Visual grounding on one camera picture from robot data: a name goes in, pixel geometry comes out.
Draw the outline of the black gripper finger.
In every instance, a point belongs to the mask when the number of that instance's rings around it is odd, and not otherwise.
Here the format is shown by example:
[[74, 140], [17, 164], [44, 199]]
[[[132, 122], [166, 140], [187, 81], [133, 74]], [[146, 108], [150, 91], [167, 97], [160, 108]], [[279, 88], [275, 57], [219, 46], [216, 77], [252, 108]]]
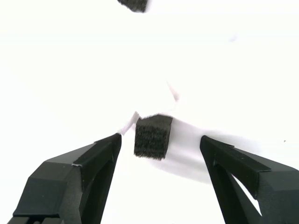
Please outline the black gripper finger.
[[11, 224], [101, 223], [122, 136], [44, 161], [28, 178]]
[[297, 224], [299, 172], [201, 137], [200, 150], [227, 224]]

